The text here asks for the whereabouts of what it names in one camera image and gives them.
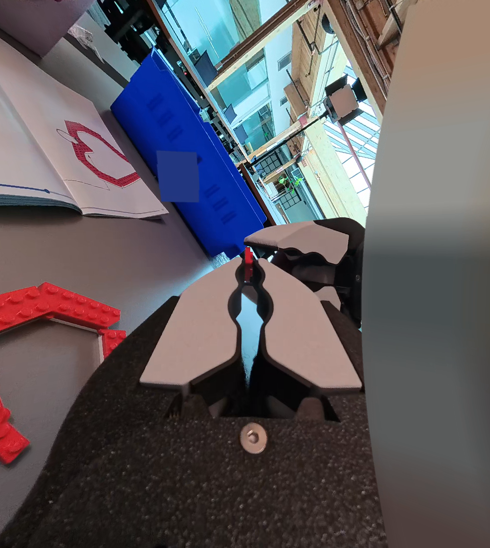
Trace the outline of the heart wreath toy box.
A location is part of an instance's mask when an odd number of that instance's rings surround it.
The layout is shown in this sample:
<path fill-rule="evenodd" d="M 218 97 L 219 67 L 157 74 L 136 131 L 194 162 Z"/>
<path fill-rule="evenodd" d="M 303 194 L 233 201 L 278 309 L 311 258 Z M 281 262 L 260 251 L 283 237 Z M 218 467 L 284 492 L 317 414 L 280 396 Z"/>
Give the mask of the heart wreath toy box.
<path fill-rule="evenodd" d="M 44 57 L 93 1 L 0 1 L 0 29 Z"/>

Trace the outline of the black office chair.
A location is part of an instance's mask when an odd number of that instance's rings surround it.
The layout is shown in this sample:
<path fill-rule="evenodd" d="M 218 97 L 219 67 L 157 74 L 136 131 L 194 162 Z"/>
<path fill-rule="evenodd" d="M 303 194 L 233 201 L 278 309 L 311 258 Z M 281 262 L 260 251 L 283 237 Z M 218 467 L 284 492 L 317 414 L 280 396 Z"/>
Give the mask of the black office chair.
<path fill-rule="evenodd" d="M 147 1 L 98 1 L 108 18 L 105 32 L 122 49 L 137 47 L 151 49 L 149 41 L 142 38 L 146 31 L 156 26 L 156 19 Z"/>

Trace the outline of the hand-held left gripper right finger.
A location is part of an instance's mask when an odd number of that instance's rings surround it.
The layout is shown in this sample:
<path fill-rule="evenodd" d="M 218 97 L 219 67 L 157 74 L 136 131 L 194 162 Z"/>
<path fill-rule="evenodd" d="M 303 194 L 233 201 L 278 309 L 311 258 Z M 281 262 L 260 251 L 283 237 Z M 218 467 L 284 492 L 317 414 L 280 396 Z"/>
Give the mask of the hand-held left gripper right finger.
<path fill-rule="evenodd" d="M 320 392 L 359 391 L 362 381 L 321 300 L 266 259 L 254 264 L 262 355 Z"/>

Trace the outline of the blue plastic bin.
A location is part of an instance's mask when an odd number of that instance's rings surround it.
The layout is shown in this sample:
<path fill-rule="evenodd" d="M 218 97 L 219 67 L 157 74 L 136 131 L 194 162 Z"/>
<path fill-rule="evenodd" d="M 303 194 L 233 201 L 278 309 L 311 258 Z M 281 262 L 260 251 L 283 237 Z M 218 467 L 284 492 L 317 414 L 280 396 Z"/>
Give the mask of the blue plastic bin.
<path fill-rule="evenodd" d="M 200 108 L 156 49 L 112 113 L 207 252 L 232 259 L 266 215 Z"/>

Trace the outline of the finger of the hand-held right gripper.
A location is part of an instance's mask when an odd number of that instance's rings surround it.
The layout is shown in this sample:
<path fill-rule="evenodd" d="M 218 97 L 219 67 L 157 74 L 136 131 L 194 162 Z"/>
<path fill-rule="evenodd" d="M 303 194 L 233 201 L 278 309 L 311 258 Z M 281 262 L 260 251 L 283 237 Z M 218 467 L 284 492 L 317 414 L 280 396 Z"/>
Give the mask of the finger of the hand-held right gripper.
<path fill-rule="evenodd" d="M 319 290 L 314 291 L 314 294 L 320 301 L 327 301 L 338 311 L 341 310 L 341 300 L 334 286 L 324 285 Z"/>
<path fill-rule="evenodd" d="M 314 221 L 304 221 L 263 228 L 247 236 L 244 244 L 281 251 L 292 258 L 317 254 L 337 265 L 348 250 L 349 236 Z"/>

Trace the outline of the grey desk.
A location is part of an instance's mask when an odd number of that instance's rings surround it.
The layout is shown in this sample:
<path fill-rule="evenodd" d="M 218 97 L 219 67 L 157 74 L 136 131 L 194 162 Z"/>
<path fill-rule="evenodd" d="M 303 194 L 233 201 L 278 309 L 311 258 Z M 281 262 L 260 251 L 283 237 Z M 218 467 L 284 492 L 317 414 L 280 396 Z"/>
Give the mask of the grey desk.
<path fill-rule="evenodd" d="M 213 270 L 171 203 L 159 220 L 0 207 L 0 293 L 42 282 L 121 310 L 131 333 L 167 298 Z M 89 331 L 37 321 L 0 335 L 0 397 L 30 446 L 0 463 L 0 532 L 36 481 L 64 417 L 98 366 Z"/>

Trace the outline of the small clear plastic bag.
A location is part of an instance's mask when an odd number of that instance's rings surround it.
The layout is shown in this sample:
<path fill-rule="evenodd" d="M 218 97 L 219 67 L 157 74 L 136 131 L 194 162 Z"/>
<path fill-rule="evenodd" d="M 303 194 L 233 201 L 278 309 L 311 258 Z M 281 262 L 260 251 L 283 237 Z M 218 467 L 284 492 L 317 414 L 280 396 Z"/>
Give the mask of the small clear plastic bag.
<path fill-rule="evenodd" d="M 68 30 L 68 35 L 75 38 L 81 46 L 91 50 L 102 63 L 104 62 L 100 52 L 93 43 L 93 34 L 91 31 L 81 27 L 78 24 L 74 24 Z"/>

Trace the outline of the red brick heart frame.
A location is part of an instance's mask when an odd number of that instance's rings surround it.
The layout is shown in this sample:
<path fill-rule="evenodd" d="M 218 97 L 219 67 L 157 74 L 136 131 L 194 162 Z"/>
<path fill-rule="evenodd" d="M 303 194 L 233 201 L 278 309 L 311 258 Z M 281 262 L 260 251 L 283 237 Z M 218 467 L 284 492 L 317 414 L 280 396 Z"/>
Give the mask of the red brick heart frame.
<path fill-rule="evenodd" d="M 0 334 L 39 319 L 74 325 L 97 335 L 101 362 L 127 336 L 112 328 L 120 315 L 119 309 L 47 282 L 0 294 Z M 10 415 L 0 397 L 0 462 L 5 465 L 29 446 L 10 423 Z"/>

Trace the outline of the studio light on stand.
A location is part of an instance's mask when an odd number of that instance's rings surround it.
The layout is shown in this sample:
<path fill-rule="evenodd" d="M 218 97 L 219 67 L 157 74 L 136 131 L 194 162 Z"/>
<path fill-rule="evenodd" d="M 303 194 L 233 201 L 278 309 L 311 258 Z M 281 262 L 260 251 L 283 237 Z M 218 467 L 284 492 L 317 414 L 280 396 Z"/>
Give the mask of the studio light on stand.
<path fill-rule="evenodd" d="M 251 166 L 255 166 L 273 154 L 276 149 L 282 147 L 287 142 L 303 133 L 317 121 L 329 118 L 334 124 L 344 126 L 346 123 L 354 120 L 357 116 L 364 113 L 359 108 L 359 103 L 367 99 L 367 94 L 359 78 L 356 78 L 353 84 L 348 84 L 348 75 L 325 87 L 325 98 L 322 104 L 324 112 L 317 117 L 307 118 L 305 122 L 297 121 L 298 127 L 285 138 L 279 138 L 273 145 L 270 145 L 262 154 L 256 154 L 250 161 Z"/>

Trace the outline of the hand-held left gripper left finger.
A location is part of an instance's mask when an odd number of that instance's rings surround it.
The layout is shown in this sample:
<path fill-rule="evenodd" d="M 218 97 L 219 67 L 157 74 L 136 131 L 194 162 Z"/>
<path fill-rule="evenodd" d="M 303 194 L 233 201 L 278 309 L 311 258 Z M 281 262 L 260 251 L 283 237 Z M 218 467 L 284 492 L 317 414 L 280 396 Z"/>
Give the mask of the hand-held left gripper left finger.
<path fill-rule="evenodd" d="M 240 357 L 242 263 L 234 258 L 182 292 L 141 384 L 186 390 Z"/>

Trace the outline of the white instruction booklet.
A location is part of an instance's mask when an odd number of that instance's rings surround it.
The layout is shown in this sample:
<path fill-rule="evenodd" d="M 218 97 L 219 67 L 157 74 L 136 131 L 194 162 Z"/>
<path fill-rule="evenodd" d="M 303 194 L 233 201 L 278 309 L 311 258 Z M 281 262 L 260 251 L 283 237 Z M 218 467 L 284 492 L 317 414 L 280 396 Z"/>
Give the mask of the white instruction booklet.
<path fill-rule="evenodd" d="M 84 216 L 168 214 L 93 103 L 0 38 L 0 206 Z"/>

